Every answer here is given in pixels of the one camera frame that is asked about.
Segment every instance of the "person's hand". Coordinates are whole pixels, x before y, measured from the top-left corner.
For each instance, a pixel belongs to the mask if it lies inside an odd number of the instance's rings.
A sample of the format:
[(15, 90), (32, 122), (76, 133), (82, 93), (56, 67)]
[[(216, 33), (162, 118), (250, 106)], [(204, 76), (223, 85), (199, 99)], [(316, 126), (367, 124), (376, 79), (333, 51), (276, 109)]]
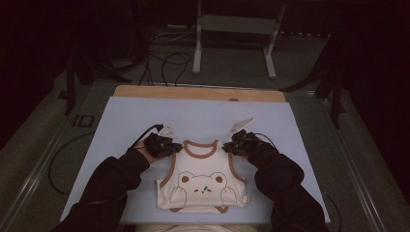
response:
[(153, 163), (157, 160), (162, 160), (163, 159), (163, 158), (157, 159), (157, 158), (154, 158), (153, 156), (151, 156), (151, 154), (145, 148), (144, 140), (139, 141), (138, 143), (136, 143), (136, 145), (133, 148), (138, 150), (138, 152), (141, 153), (142, 156), (144, 156), (145, 159), (147, 159), (149, 163)]

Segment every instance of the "black sleeve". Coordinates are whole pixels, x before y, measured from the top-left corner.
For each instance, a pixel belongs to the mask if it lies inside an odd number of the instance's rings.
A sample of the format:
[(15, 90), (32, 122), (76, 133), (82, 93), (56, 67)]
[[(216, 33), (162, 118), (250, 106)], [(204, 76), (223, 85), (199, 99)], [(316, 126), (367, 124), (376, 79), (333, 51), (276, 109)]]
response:
[(80, 201), (52, 231), (115, 231), (127, 203), (127, 191), (141, 183), (139, 175), (150, 166), (135, 149), (104, 160), (91, 176)]
[(249, 155), (257, 167), (256, 187), (275, 202), (271, 223), (275, 232), (329, 231), (320, 204), (301, 186), (304, 171), (268, 143)]

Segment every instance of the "cartoon bear graphic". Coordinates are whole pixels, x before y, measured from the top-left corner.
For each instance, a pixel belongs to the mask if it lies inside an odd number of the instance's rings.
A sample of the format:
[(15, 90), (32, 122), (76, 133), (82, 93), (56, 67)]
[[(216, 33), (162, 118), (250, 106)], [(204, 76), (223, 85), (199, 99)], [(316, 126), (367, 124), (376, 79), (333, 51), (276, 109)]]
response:
[(179, 174), (178, 187), (171, 194), (171, 202), (180, 202), (181, 208), (210, 203), (225, 206), (236, 201), (235, 190), (227, 185), (226, 176), (221, 172), (209, 176), (182, 172)]

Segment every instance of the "tank top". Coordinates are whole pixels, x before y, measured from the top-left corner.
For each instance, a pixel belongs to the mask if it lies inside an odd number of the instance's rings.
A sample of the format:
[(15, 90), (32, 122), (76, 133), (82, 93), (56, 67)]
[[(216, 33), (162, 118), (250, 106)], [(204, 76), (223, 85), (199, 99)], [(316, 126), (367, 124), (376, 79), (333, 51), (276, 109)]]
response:
[(168, 175), (157, 180), (158, 206), (175, 213), (223, 214), (229, 206), (247, 205), (245, 183), (220, 141), (186, 140), (184, 148), (172, 155)]

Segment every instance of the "floor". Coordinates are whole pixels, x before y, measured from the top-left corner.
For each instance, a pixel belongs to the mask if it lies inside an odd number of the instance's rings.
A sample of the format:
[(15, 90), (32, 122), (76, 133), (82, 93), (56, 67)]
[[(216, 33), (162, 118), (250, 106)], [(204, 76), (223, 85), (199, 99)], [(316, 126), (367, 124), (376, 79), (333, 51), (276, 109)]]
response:
[[(277, 90), (307, 77), (326, 43), (318, 38), (280, 35), (273, 52), (278, 77), (272, 80), (267, 77), (262, 46), (239, 40), (241, 38), (227, 39), (221, 34), (207, 36), (201, 74), (198, 75), (190, 71), (192, 61), (187, 67), (185, 64), (164, 64), (163, 59), (169, 54), (161, 53), (186, 52), (192, 56), (194, 35), (181, 40), (173, 40), (176, 35), (158, 37), (164, 43), (156, 42), (150, 46), (151, 80), (144, 78), (141, 83), (164, 85), (165, 79), (167, 84), (176, 86)], [(168, 61), (185, 63), (179, 55), (169, 57)], [(145, 68), (140, 66), (123, 73), (123, 77), (137, 84), (144, 71)], [(56, 78), (54, 90), (1, 151), (1, 231), (48, 231), (58, 223), (67, 194), (92, 140), (92, 134), (88, 133), (97, 128), (106, 101), (120, 84), (100, 73), (95, 76), (93, 86), (76, 85), (76, 107), (66, 116), (65, 101), (57, 100), (65, 89), (63, 72)], [(322, 188), (332, 221), (330, 231), (409, 231), (409, 205), (350, 101), (349, 93), (342, 92), (344, 110), (339, 115), (338, 130), (329, 120), (328, 102), (318, 100), (312, 94), (316, 85), (316, 82), (309, 84), (285, 96), (294, 111)], [(76, 126), (73, 122), (77, 114), (94, 116), (93, 125), (89, 128)], [(66, 195), (51, 187), (47, 178), (49, 173), (54, 185)]]

